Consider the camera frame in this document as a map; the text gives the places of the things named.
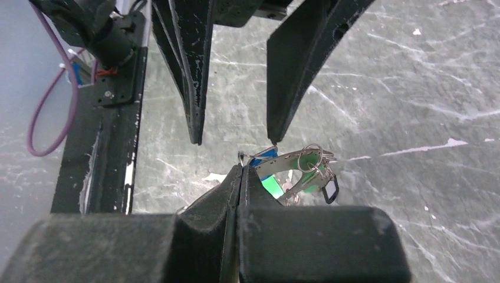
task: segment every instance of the black metal frame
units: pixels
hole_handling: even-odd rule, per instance
[[[131,212],[137,145],[146,76],[147,47],[140,47],[140,12],[117,21],[138,46],[116,75],[80,89],[75,122],[68,132],[51,213]]]

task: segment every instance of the blue tape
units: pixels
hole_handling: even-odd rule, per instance
[[[75,70],[75,74],[77,75],[77,82],[78,82],[78,85],[83,85],[83,81],[81,80],[81,77],[80,77],[80,65],[77,64],[77,63],[73,63],[73,70]]]
[[[277,149],[271,149],[261,155],[259,155],[258,157],[270,157],[270,158],[276,158],[278,157],[278,150]],[[252,160],[250,160],[250,166],[251,167],[255,167],[259,164],[261,164],[264,160],[262,159],[257,159],[257,158],[254,158]],[[266,176],[264,178],[261,179],[261,181],[264,181],[265,179],[271,177],[272,175],[269,175],[269,176]]]

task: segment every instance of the metal key ring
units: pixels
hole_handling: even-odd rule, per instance
[[[316,172],[318,172],[318,173],[321,175],[321,177],[325,178],[325,175],[323,174],[323,172],[321,171],[321,169],[320,169],[320,168],[318,168],[318,166],[313,165],[313,164],[311,164],[311,163],[307,163],[307,165],[309,166],[309,168],[313,168],[313,169],[315,169],[315,170],[316,170]]]
[[[255,155],[250,155],[250,154],[243,154],[243,156],[248,157],[248,158],[258,159],[258,160],[268,160],[268,159],[270,159],[269,156],[255,156]]]
[[[302,154],[304,154],[304,150],[311,149],[311,147],[313,147],[313,146],[318,148],[318,151],[320,152],[320,158],[318,159],[318,162],[312,168],[310,168],[308,170],[304,170],[300,167],[300,158],[302,157]],[[304,146],[304,148],[302,149],[302,152],[298,155],[297,169],[300,170],[302,173],[311,173],[314,170],[318,170],[317,168],[321,165],[321,162],[323,162],[323,148],[317,143],[311,143],[311,144]]]
[[[335,155],[332,153],[332,154],[324,154],[324,157],[325,159],[328,161],[328,162],[333,162],[333,161],[337,161],[337,158],[335,157]]]

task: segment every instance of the black key fob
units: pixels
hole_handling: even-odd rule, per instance
[[[325,197],[327,204],[333,203],[338,196],[338,191],[340,190],[338,187],[337,175],[333,175],[333,178],[321,190],[323,191],[323,196]]]

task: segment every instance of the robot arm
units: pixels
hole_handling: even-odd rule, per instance
[[[126,64],[133,43],[110,17],[115,0],[30,0],[71,46],[84,47],[105,67]]]

